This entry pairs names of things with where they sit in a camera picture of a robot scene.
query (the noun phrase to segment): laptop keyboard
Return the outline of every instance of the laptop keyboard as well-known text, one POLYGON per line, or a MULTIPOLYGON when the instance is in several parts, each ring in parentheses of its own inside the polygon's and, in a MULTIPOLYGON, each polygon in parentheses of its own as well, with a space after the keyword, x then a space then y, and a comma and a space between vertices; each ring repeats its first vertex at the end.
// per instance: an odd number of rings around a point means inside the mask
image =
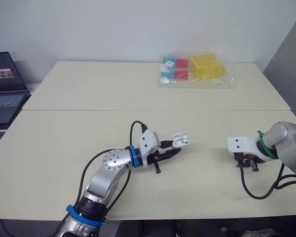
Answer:
POLYGON ((0 95, 0 108, 2 107, 15 107, 23 98, 22 94, 19 95, 0 95))

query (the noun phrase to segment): green tape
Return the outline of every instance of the green tape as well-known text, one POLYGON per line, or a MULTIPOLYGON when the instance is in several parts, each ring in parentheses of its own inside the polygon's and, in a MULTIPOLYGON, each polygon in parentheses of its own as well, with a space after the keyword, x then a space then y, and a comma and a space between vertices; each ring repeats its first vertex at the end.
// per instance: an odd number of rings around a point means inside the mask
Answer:
POLYGON ((265 152, 268 154, 268 156, 272 159, 278 159, 278 157, 276 157, 275 155, 272 154, 272 152, 270 151, 270 149, 264 144, 264 141, 263 141, 263 135, 264 133, 262 133, 260 130, 258 131, 258 134, 259 134, 259 137, 261 138, 261 144, 262 144, 262 147, 263 149, 265 150, 265 152))

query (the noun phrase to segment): wire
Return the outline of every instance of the wire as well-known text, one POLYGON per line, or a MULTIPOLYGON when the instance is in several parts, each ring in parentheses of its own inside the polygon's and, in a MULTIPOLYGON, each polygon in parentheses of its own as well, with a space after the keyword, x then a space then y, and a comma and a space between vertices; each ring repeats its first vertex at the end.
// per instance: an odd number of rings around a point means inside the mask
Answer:
POLYGON ((289 182, 287 182, 285 184, 277 186, 275 189, 282 189, 282 188, 287 187, 288 185, 292 185, 292 184, 296 184, 296 181, 289 181, 289 182))
POLYGON ((284 184, 278 186, 279 182, 282 181, 282 180, 284 180, 284 179, 286 179, 286 178, 296 178, 296 175, 294 175, 294 174, 287 174, 287 175, 282 176, 282 174, 283 174, 283 170, 284 170, 284 167, 285 167, 285 165, 282 163, 282 166, 281 166, 280 172, 279 172, 279 174, 278 174, 278 176, 277 176, 277 179, 276 179, 275 182, 272 184, 271 188, 267 191, 267 193, 266 193, 265 195, 258 197, 258 196, 253 195, 253 194, 248 190, 248 188, 247 188, 247 186, 246 186, 246 183, 245 183, 245 178, 244 178, 244 172, 243 172, 242 164, 239 164, 239 167, 240 167, 240 172, 241 172, 241 182, 242 182, 242 186, 243 186, 243 188, 245 189, 245 191, 247 192, 247 194, 248 194, 249 196, 251 196, 252 198, 254 198, 254 199, 265 199, 265 198, 267 198, 268 196, 270 196, 270 194, 273 192, 274 189, 279 190, 279 189, 282 189, 282 188, 284 188, 284 187, 287 187, 288 185, 296 184, 296 181, 289 181, 289 182, 287 182, 287 183, 284 183, 284 184))
MULTIPOLYGON (((102 151, 100 153, 98 153, 97 155, 95 155, 89 162, 88 164, 84 167, 83 169, 83 172, 82 172, 82 175, 81 175, 81 179, 80 179, 80 184, 79 184, 79 191, 78 191, 78 195, 77 195, 77 198, 75 200, 75 203, 74 203, 74 208, 77 206, 77 204, 79 203, 79 200, 80 200, 80 197, 81 197, 81 192, 82 192, 82 186, 83 186, 83 181, 84 181, 84 175, 88 169, 88 167, 90 166, 90 164, 97 158, 99 157, 100 155, 106 153, 106 152, 109 152, 111 151, 112 149, 108 149, 108 150, 105 150, 105 151, 102 151)), ((65 215, 65 217, 61 220, 61 222, 59 223, 59 225, 57 226, 54 234, 52 235, 53 237, 55 237, 58 233, 58 231, 60 230, 61 226, 63 225, 63 223, 65 222, 65 220, 68 218, 69 216, 69 212, 65 215)))
POLYGON ((3 219, 0 219, 0 222, 1 222, 1 225, 2 225, 2 228, 4 229, 4 231, 6 232, 7 235, 11 236, 11 237, 16 237, 14 236, 13 234, 11 234, 7 229, 6 227, 4 226, 4 223, 3 223, 3 219))
MULTIPOLYGON (((133 128, 134 128, 134 125, 139 123, 141 126, 142 126, 142 132, 144 132, 144 130, 147 129, 147 126, 141 122, 141 121, 134 121, 130 127, 130 134, 129 134, 129 145, 132 144, 132 136, 133 136, 133 128)), ((84 180, 84 175, 88 169, 88 167, 90 166, 90 164, 100 155, 106 153, 106 152, 109 152, 111 151, 112 149, 108 149, 108 150, 105 150, 105 151, 102 151, 100 153, 98 153, 96 156, 94 156, 89 162, 88 164, 85 166, 83 172, 82 172, 82 176, 81 176, 81 180, 80 180, 80 185, 79 185, 79 191, 78 191, 78 195, 77 195, 77 198, 75 200, 75 203, 74 203, 74 208, 77 206, 77 204, 79 203, 79 200, 80 200, 80 197, 81 197, 81 192, 82 192, 82 186, 83 186, 83 180, 84 180)), ((105 220, 105 216, 107 215, 107 213, 111 210, 111 208, 114 206, 114 204, 117 202, 117 200, 119 199, 119 197, 122 195, 122 193, 124 192, 124 190, 126 189, 126 186, 129 182, 129 179, 130 179, 130 175, 131 175, 131 171, 129 170, 128 171, 128 175, 127 175, 127 179, 126 179, 126 182, 123 186, 123 188, 121 189, 121 191, 119 192, 119 194, 116 196, 116 198, 113 200, 113 202, 111 203, 111 205, 105 210, 103 216, 102 216, 102 219, 105 220)), ((53 234, 53 236, 55 237, 56 234, 58 233, 58 231, 60 230, 61 226, 63 225, 63 223, 65 222, 65 220, 68 218, 69 216, 69 213, 66 214, 66 216, 62 219, 62 221, 59 223, 57 229, 55 230, 55 233, 53 234)), ((95 237, 98 237, 99 236, 99 233, 100 233, 100 227, 97 228, 97 232, 96 232, 96 235, 95 237)))
POLYGON ((137 123, 139 123, 141 126, 146 126, 143 122, 139 120, 136 120, 132 123, 132 125, 130 126, 130 133, 129 133, 129 145, 132 144, 133 128, 134 128, 134 125, 137 123))
MULTIPOLYGON (((129 145, 132 144, 132 137, 133 137, 133 128, 134 128, 134 125, 135 124, 140 124, 142 126, 142 128, 144 127, 145 129, 147 128, 146 125, 139 121, 139 120, 136 120, 132 123, 132 125, 130 126, 130 132, 129 132, 129 145)), ((116 196, 116 198, 114 199, 114 201, 112 202, 112 204, 106 209, 104 215, 103 215, 103 219, 105 219, 105 216, 107 215, 107 213, 111 210, 111 208, 114 206, 114 204, 117 202, 117 200, 119 199, 119 197, 122 195, 122 193, 124 192, 128 182, 129 182, 129 179, 130 179, 130 175, 131 175, 131 171, 129 170, 128 171, 128 175, 127 175, 127 179, 126 179, 126 182, 123 186, 123 188, 121 189, 121 191, 119 192, 119 194, 116 196)))
POLYGON ((61 222, 59 223, 59 225, 57 226, 57 228, 55 229, 55 232, 53 233, 53 237, 55 237, 57 235, 57 233, 59 232, 60 228, 62 227, 63 223, 66 221, 66 219, 69 217, 70 213, 68 212, 65 217, 61 220, 61 222))
POLYGON ((122 193, 124 192, 127 184, 128 184, 128 181, 130 179, 130 174, 131 174, 131 171, 129 170, 128 171, 128 175, 127 175, 127 179, 126 179, 126 182, 123 186, 123 188, 121 189, 121 191, 119 192, 119 194, 116 196, 116 198, 114 199, 114 201, 112 202, 112 204, 106 209, 105 213, 104 213, 104 217, 107 215, 107 213, 111 210, 111 208, 114 206, 114 204, 117 202, 117 200, 119 199, 119 197, 122 195, 122 193))
POLYGON ((245 182, 245 177, 244 177, 244 173, 243 173, 243 167, 242 167, 242 165, 240 164, 239 165, 239 167, 240 167, 240 172, 241 172, 241 182, 242 182, 242 186, 243 186, 243 188, 245 189, 245 191, 247 192, 247 194, 249 194, 249 196, 251 196, 252 198, 254 198, 254 199, 265 199, 265 198, 267 198, 268 196, 270 196, 270 194, 273 192, 273 190, 275 189, 275 186, 276 186, 276 182, 274 182, 274 184, 271 186, 271 188, 267 191, 267 193, 265 194, 265 195, 263 195, 263 196, 260 196, 260 197, 258 197, 258 196, 255 196, 255 195, 253 195, 249 190, 248 190, 248 188, 247 188, 247 186, 246 186, 246 182, 245 182))
POLYGON ((0 221, 1 221, 1 225, 2 225, 2 228, 4 229, 4 231, 5 231, 9 236, 11 236, 11 237, 16 237, 16 236, 14 236, 13 234, 10 234, 10 232, 5 228, 4 223, 3 223, 3 220, 0 219, 0 221))
POLYGON ((108 149, 108 150, 105 150, 105 151, 102 151, 100 153, 98 153, 96 156, 94 156, 89 162, 88 164, 85 166, 83 172, 82 172, 82 175, 81 175, 81 179, 80 179, 80 185, 79 185, 79 191, 78 191, 78 195, 77 195, 77 199, 75 200, 75 203, 74 203, 74 208, 77 206, 79 200, 80 200, 80 197, 81 197, 81 192, 82 192, 82 186, 83 186, 83 180, 84 180, 84 175, 88 169, 88 167, 90 166, 90 164, 97 158, 99 157, 100 155, 106 153, 106 152, 109 152, 111 151, 112 149, 108 149))

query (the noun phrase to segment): yellow plastic container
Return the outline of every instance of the yellow plastic container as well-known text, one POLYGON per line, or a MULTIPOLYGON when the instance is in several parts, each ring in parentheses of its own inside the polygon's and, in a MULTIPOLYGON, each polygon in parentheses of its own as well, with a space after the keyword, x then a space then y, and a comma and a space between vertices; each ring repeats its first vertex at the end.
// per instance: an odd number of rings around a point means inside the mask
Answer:
POLYGON ((191 55, 189 73, 195 80, 219 78, 226 69, 218 63, 214 54, 191 55))

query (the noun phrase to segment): blue ring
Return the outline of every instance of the blue ring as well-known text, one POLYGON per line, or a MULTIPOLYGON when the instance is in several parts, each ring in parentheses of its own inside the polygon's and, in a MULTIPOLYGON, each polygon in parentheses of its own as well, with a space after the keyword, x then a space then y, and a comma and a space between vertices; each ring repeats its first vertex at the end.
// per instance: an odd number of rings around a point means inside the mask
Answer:
POLYGON ((139 163, 139 160, 137 159, 137 154, 136 154, 136 151, 135 151, 135 148, 133 145, 130 145, 130 151, 132 153, 132 156, 133 156, 133 160, 134 160, 134 166, 135 167, 138 167, 140 166, 140 163, 139 163))
POLYGON ((74 207, 72 205, 68 205, 66 208, 66 211, 68 211, 74 219, 76 219, 77 221, 80 221, 82 223, 85 223, 87 225, 90 225, 90 226, 101 226, 102 225, 102 222, 100 222, 100 221, 91 221, 89 219, 83 218, 82 216, 79 216, 74 211, 74 207))

